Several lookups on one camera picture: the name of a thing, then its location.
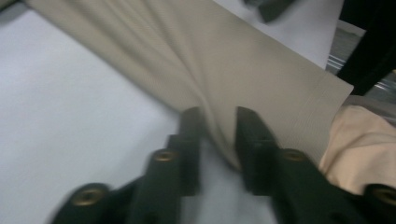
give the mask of black object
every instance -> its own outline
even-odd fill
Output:
[[[341,19],[366,34],[337,76],[355,87],[352,94],[364,95],[396,68],[396,1],[345,1],[344,7]]]
[[[247,190],[272,197],[279,223],[396,223],[396,189],[357,196],[331,185],[303,152],[280,149],[254,111],[238,107],[235,141]]]
[[[83,186],[52,224],[179,223],[180,197],[199,187],[199,117],[197,108],[183,113],[179,134],[153,153],[143,176],[118,190]],[[350,194],[331,185],[304,153],[280,149],[254,111],[238,107],[236,123],[235,147],[247,190],[272,197],[278,223],[396,223],[396,189],[373,184],[362,196]]]
[[[155,151],[146,173],[117,190],[104,184],[77,189],[52,224],[177,224],[180,197],[199,189],[201,119],[198,108],[182,114],[179,134]]]
[[[244,0],[245,4],[257,7],[265,22],[279,18],[295,0]]]

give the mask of cloth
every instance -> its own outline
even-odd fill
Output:
[[[396,105],[358,95],[348,96],[343,105],[360,105],[396,127]]]
[[[348,105],[334,119],[319,169],[332,184],[362,194],[367,184],[396,188],[395,159],[396,129],[373,112]]]
[[[177,111],[200,106],[236,167],[236,106],[257,111],[282,147],[318,162],[352,89],[211,0],[27,3]]]

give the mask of brass rivet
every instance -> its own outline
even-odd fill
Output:
[[[156,161],[171,161],[174,157],[174,152],[164,151],[157,153],[154,158]]]
[[[286,151],[283,153],[283,157],[289,161],[305,160],[305,155],[299,151]]]
[[[75,206],[88,206],[99,202],[104,196],[101,189],[85,189],[73,198],[72,203]]]
[[[374,196],[384,203],[396,206],[396,191],[392,189],[375,189]]]

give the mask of wrinkled fabric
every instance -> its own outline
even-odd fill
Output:
[[[257,111],[282,147],[318,162],[352,89],[211,0],[27,3],[172,108],[200,106],[236,167],[236,106]]]
[[[319,169],[332,184],[355,194],[367,184],[396,188],[396,129],[361,106],[343,106]]]

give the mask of machine part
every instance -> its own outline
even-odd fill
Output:
[[[281,224],[396,223],[396,189],[369,185],[362,196],[331,185],[301,151],[281,149],[259,115],[237,108],[236,152],[247,190],[271,196]]]
[[[117,190],[88,184],[71,194],[52,224],[177,224],[180,197],[199,189],[201,115],[192,108],[181,115],[179,134],[155,151],[146,173]]]

